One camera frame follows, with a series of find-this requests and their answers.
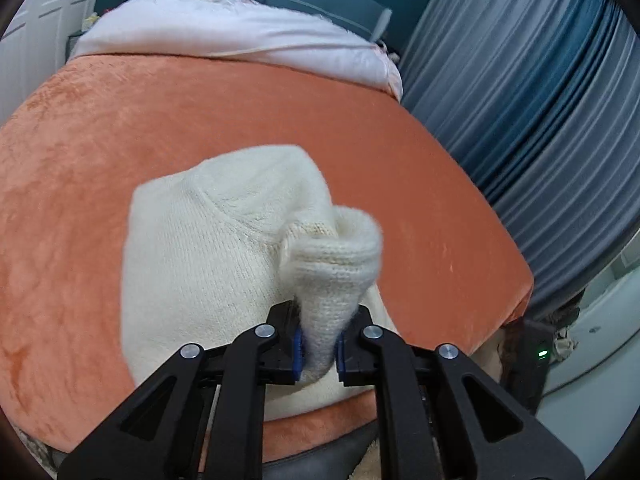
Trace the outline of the blue grey curtain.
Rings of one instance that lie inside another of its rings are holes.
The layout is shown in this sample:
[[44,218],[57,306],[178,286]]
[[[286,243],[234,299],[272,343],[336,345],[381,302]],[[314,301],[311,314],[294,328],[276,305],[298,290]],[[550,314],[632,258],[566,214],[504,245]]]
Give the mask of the blue grey curtain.
[[615,0],[431,0],[400,71],[532,270],[531,315],[638,232],[639,37]]

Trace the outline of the white quilt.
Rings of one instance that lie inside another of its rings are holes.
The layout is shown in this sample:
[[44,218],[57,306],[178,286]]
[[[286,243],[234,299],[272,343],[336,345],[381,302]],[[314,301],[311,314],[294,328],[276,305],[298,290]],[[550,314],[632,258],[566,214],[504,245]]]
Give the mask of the white quilt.
[[262,63],[381,90],[404,89],[397,66],[371,41],[327,18],[254,0],[129,0],[75,44],[72,58],[161,54]]

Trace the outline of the orange plush bed blanket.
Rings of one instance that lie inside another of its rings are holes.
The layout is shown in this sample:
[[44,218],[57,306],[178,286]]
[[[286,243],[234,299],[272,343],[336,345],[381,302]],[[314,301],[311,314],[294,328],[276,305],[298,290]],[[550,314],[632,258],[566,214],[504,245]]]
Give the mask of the orange plush bed blanket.
[[132,390],[119,348],[134,189],[201,160],[296,144],[334,200],[384,233],[380,289],[410,344],[473,352],[533,289],[464,171],[387,93],[288,68],[151,55],[76,58],[1,130],[1,406],[71,450]]

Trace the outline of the white wardrobe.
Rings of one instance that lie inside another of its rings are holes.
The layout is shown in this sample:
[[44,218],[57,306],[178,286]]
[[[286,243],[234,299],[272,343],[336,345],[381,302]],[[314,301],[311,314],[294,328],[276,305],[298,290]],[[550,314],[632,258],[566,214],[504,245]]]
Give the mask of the white wardrobe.
[[25,0],[1,39],[1,120],[5,122],[66,62],[68,37],[96,0]]

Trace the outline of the cream knit cardigan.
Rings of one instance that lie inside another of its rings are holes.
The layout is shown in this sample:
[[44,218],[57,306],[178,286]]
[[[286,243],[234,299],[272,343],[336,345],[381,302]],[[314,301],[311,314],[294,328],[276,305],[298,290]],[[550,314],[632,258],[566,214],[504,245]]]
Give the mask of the cream knit cardigan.
[[354,395],[334,364],[338,335],[365,306],[393,321],[376,280],[383,237],[364,211],[337,206],[296,145],[244,148],[140,185],[122,260],[122,354],[144,382],[185,344],[215,348],[296,300],[305,350],[293,387],[267,391],[266,416],[309,413]]

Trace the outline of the black device green light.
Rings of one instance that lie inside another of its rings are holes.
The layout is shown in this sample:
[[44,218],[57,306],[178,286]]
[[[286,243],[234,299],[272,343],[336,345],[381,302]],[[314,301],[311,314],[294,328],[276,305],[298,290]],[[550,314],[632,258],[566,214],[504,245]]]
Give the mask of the black device green light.
[[553,327],[519,318],[504,328],[500,385],[535,415],[552,356]]

